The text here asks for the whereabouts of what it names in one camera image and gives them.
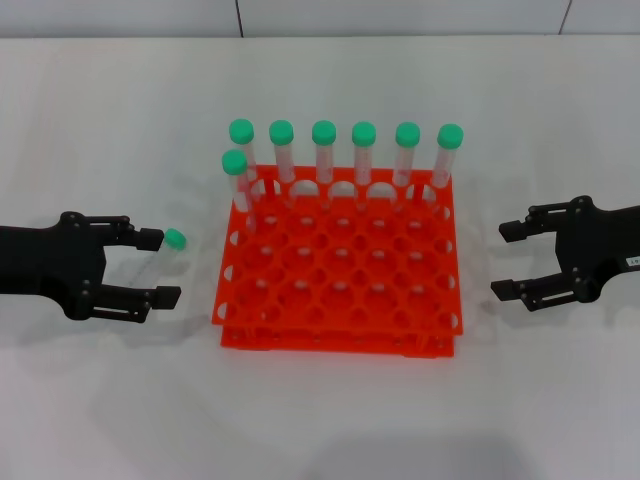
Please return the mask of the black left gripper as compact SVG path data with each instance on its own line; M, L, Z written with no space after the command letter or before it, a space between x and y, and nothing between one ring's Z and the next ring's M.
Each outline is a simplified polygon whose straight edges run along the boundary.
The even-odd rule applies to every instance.
M177 286L138 289L103 285L105 246L156 252L160 229L137 230L128 216L66 212L46 228L1 228L1 292L42 296L72 320L101 318L144 323L151 310L172 310Z

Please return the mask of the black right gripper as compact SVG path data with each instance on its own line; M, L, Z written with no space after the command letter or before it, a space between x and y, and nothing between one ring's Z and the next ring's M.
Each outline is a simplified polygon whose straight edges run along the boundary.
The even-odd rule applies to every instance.
M502 302L521 300L529 311L597 300L606 282L639 270L639 208L596 207L589 196L533 205L523 221L499 226L507 243L554 233L561 271L537 279L500 280L491 290Z

